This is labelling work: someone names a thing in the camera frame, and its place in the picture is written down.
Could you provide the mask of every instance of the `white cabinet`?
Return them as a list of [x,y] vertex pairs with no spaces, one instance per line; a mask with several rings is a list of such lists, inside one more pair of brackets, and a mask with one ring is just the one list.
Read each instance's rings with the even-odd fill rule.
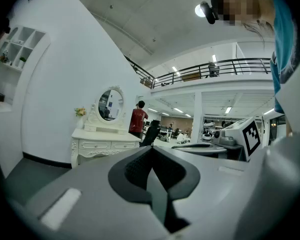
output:
[[71,166],[77,167],[80,161],[120,154],[122,151],[139,147],[141,140],[132,134],[118,134],[102,131],[75,129],[71,143]]

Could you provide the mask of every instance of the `person in red shirt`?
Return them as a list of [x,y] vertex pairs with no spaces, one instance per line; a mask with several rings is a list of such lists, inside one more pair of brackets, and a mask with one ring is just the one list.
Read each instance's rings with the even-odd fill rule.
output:
[[144,126],[144,119],[148,119],[148,115],[146,112],[142,110],[145,106],[145,102],[140,100],[138,103],[138,108],[132,111],[132,117],[130,122],[129,133],[137,138],[142,140],[142,127]]

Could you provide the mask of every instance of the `vanity drawer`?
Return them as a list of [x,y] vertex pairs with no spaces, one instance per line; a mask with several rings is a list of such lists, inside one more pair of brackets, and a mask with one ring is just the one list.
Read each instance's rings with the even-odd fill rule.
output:
[[100,157],[106,157],[109,154],[109,150],[83,150],[79,149],[78,156],[84,157],[84,158],[100,158]]
[[110,141],[79,140],[79,149],[81,150],[108,150],[110,148]]
[[129,150],[134,149],[136,146],[135,142],[115,142],[111,143],[112,150]]

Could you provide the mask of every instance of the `red shirt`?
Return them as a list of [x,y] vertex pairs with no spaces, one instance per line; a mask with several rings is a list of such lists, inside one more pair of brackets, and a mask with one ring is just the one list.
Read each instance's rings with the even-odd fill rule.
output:
[[130,122],[130,132],[141,133],[144,119],[148,119],[148,115],[141,108],[134,109]]

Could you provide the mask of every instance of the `ornate mirror frame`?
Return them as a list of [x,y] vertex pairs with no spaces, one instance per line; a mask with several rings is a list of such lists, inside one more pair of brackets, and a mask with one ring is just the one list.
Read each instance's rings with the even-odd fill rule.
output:
[[[99,110],[97,109],[99,107],[99,100],[100,97],[108,91],[117,91],[121,97],[122,97],[122,110],[118,117],[114,120],[107,121],[104,120]],[[96,97],[94,103],[91,106],[90,114],[84,123],[84,130],[88,132],[96,132],[96,131],[102,131],[102,132],[112,132],[112,133],[119,133],[119,134],[125,134],[128,132],[127,129],[124,129],[124,119],[126,117],[126,105],[125,105],[125,95],[124,92],[121,90],[121,88],[118,85],[110,86],[106,89],[103,89],[98,93],[98,96]]]

